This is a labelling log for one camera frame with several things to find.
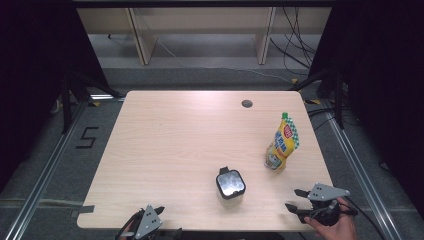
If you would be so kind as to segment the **grey tape piece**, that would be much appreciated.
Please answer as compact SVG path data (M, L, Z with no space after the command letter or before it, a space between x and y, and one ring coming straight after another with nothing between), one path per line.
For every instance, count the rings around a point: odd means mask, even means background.
M77 218L80 214L92 213L94 212L95 205L81 206L77 210L72 210L70 217Z

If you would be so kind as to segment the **dark curtain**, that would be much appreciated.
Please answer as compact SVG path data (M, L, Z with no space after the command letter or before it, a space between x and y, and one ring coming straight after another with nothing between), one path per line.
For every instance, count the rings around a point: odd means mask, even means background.
M61 83L106 87L73 0L0 0L0 192L31 151Z
M424 0L333 0L311 72L330 66L424 219Z

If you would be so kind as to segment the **long aluminium rail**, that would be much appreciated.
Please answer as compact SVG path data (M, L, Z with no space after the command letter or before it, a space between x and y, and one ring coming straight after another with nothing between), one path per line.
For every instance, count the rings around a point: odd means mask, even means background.
M59 164L60 159L64 154L65 148L67 147L69 139L74 132L75 126L87 107L87 104L87 101L77 103L74 111L70 114L70 119L64 120L64 131L55 145L52 154L48 158L48 161L39 175L32 191L23 202L18 215L7 231L4 240L21 240L36 211L41 197Z
M383 239L402 240L402 236L399 233L390 212L386 208L380 194L377 192L377 188L361 163L360 158L344 130L342 118L343 107L338 103L332 104L327 99L322 100L321 103L325 108L333 108L333 113L327 114L330 126L349 162L349 165L352 168L372 212L374 213L374 216L380 226Z

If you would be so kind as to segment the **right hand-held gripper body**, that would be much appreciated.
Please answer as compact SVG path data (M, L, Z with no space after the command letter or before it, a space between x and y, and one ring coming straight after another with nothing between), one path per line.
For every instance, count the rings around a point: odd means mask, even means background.
M297 215L300 222L305 224L304 218L309 217L325 226L336 224L341 214L341 207L337 198L349 196L350 192L322 183L315 183L309 192L309 198L306 199L312 204L311 213L309 215Z

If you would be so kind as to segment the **person's right hand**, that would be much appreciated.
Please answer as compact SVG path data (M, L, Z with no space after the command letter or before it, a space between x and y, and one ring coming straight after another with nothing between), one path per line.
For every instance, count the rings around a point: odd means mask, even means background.
M358 240L354 217L351 215L341 214L333 226L322 225L309 217L305 217L304 221L316 230L318 237L325 240Z

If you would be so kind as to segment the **yellow spouted seasoning pouch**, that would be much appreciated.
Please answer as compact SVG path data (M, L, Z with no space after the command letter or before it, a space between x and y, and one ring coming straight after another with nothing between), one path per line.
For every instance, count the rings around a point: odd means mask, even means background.
M299 135L294 121L287 112L283 112L273 141L267 148L264 165L271 170L283 170L288 157L299 145Z

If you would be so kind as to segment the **short aluminium rail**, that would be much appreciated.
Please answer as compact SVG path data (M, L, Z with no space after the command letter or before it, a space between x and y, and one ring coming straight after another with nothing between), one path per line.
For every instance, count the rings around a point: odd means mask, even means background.
M124 97L115 97L112 95L108 95L108 94L92 94L90 95L90 98L93 101L120 101L123 102L125 101L125 96Z

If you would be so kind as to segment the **clear jar with black lid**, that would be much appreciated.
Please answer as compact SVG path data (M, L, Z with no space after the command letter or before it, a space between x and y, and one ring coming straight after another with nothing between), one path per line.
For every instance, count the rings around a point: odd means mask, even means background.
M227 166L220 168L215 182L222 204L233 205L242 201L246 184L238 170L230 170Z

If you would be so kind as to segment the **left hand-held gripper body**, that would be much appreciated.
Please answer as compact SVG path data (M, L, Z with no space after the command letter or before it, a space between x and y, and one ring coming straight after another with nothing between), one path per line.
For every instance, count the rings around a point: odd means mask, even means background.
M133 240L166 240L169 232L161 232L163 222L152 205L141 209L132 222L129 232L134 232Z

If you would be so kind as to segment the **black metal stand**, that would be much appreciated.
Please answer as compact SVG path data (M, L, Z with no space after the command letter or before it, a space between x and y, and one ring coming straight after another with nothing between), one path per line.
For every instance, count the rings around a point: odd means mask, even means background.
M295 84L290 91L299 91L308 85L320 80L321 83L317 90L319 98L328 98L334 95L335 120L338 126L343 129L342 104L343 104L343 79L338 70L325 68L310 74L306 80Z
M66 133L71 128L73 122L70 94L73 94L78 102L87 102L91 98L87 90L88 87L94 87L101 90L112 98L124 97L124 94L110 88L107 83L101 83L75 70L66 71L61 80L61 97L64 116L63 133Z

